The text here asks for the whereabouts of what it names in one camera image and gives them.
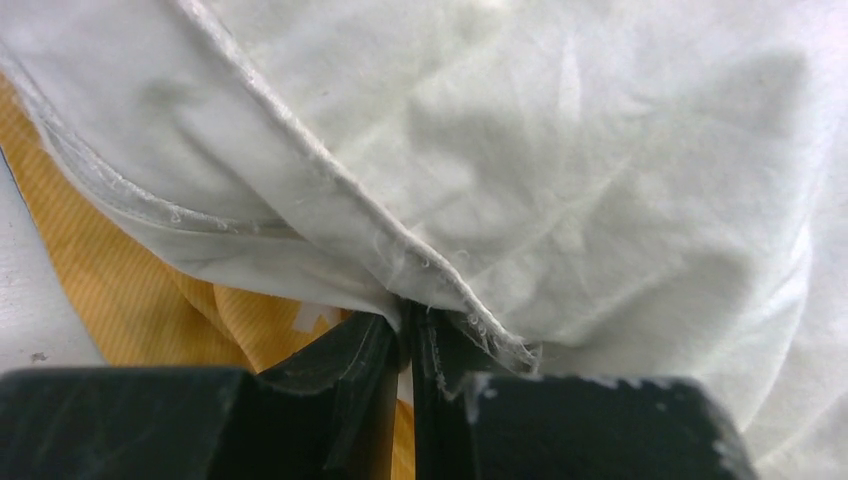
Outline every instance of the white garment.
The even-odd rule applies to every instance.
[[[0,5],[57,163],[166,261],[695,376],[764,478],[848,478],[846,36],[844,0]]]

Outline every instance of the white cloth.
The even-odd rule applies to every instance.
[[[844,0],[51,0],[2,67],[178,268],[682,374],[764,478],[848,478]]]

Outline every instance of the orange cloth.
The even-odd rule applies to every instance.
[[[323,334],[291,328],[300,302],[184,275],[136,243],[65,180],[0,77],[0,145],[59,281],[113,365],[228,364],[258,372]],[[414,477],[413,417],[398,402],[392,478]]]

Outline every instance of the yellow fabric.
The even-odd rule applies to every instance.
[[[188,277],[115,227],[65,180],[0,77],[6,152],[59,281],[113,365],[241,365],[284,360],[327,330],[291,328],[300,303]],[[413,417],[398,402],[392,478],[413,478]]]

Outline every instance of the garment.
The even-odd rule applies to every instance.
[[[691,375],[764,477],[848,475],[842,2],[9,3],[57,164],[180,271]]]
[[[260,372],[344,316],[337,309],[204,282],[156,258],[68,183],[39,145],[38,134],[13,93],[0,77],[0,146],[68,300],[110,364],[238,365]],[[40,293],[43,302],[67,302],[53,292],[48,297]],[[10,302],[7,307],[16,305]],[[21,320],[30,320],[18,313]],[[57,333],[44,330],[32,335]],[[26,339],[16,340],[26,344]],[[80,359],[71,353],[51,351],[45,360],[90,361],[90,356]],[[398,401],[392,478],[414,477],[412,429],[412,409]]]

